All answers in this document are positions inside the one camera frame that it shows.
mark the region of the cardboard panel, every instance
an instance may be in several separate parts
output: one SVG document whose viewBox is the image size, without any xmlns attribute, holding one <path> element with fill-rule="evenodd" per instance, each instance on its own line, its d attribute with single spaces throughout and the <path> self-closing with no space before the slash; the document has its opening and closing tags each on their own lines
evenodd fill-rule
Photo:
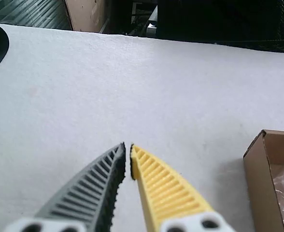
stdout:
<svg viewBox="0 0 284 232">
<path fill-rule="evenodd" d="M 263 136 L 260 133 L 244 156 L 255 228 L 257 232 L 284 232 Z"/>
<path fill-rule="evenodd" d="M 265 132 L 264 143 L 270 164 L 284 165 L 284 131 Z"/>
<path fill-rule="evenodd" d="M 65 0 L 73 30 L 99 32 L 105 21 L 105 0 Z"/>
</svg>

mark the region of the open cardboard box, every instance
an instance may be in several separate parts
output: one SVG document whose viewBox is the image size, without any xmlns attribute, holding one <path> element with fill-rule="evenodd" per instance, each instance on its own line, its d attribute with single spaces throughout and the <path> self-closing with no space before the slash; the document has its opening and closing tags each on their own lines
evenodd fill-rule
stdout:
<svg viewBox="0 0 284 232">
<path fill-rule="evenodd" d="M 260 132 L 243 160 L 256 232 L 284 232 L 273 183 L 284 167 L 284 132 Z"/>
</svg>

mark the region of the white felt cloth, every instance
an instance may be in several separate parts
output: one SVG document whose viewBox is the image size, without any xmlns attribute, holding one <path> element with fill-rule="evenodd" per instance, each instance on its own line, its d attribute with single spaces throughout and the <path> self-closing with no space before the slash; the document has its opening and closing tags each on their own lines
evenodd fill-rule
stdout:
<svg viewBox="0 0 284 232">
<path fill-rule="evenodd" d="M 238 232 L 253 232 L 242 156 L 284 130 L 284 54 L 2 26 L 0 231 L 125 141 L 179 171 Z M 137 183 L 120 185 L 113 232 L 144 232 Z"/>
</svg>

